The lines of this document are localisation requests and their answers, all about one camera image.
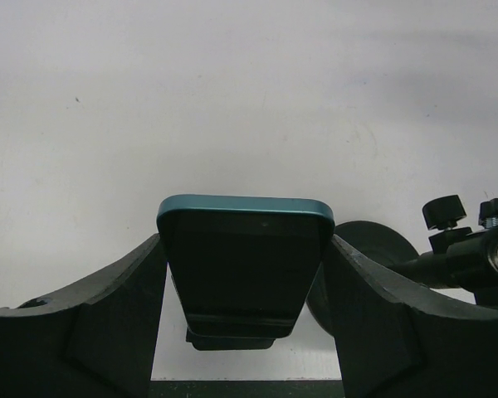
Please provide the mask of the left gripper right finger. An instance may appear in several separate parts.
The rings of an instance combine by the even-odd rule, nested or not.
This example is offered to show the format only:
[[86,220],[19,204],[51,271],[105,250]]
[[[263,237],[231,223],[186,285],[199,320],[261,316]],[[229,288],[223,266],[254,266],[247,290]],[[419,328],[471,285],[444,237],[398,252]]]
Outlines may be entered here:
[[338,236],[321,264],[348,397],[498,397],[498,288],[466,303]]

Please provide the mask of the black round base phone stand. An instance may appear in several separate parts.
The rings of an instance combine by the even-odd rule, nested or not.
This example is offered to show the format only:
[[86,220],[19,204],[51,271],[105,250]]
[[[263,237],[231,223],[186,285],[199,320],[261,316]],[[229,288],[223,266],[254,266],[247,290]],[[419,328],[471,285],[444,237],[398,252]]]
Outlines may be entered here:
[[418,253],[395,230],[373,221],[350,221],[334,233],[374,262],[433,289],[473,294],[498,288],[498,198],[480,204],[481,229],[459,227],[466,211],[457,195],[438,197],[422,207],[431,249]]

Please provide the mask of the teal edged black phone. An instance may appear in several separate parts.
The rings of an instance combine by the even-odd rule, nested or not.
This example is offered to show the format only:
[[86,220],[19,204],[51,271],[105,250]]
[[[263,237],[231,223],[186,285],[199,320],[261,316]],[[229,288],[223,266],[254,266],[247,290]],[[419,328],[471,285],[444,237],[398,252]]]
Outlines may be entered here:
[[192,333],[277,339],[305,305],[334,213],[315,199],[178,194],[156,225]]

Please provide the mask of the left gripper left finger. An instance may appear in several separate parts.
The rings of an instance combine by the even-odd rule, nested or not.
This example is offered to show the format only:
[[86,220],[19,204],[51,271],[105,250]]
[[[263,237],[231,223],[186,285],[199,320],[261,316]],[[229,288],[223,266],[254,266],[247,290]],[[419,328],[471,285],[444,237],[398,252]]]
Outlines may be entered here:
[[165,279],[154,234],[85,278],[0,308],[0,397],[146,397]]

